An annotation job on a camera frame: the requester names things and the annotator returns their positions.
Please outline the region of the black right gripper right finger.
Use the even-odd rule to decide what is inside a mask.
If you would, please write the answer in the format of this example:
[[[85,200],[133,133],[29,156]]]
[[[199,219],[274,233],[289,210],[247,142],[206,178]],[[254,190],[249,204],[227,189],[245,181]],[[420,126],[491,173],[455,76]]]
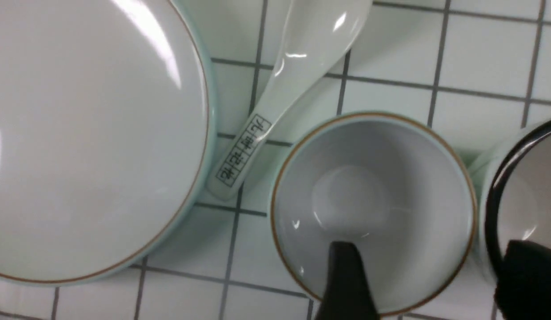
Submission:
[[[509,241],[494,298],[505,320],[551,320],[551,249]]]

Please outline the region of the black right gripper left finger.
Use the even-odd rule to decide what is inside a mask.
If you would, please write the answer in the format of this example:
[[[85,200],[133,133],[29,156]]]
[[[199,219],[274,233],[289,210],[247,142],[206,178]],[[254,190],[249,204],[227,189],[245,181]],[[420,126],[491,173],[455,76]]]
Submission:
[[[316,320],[379,320],[363,260],[350,242],[330,245],[327,283]]]

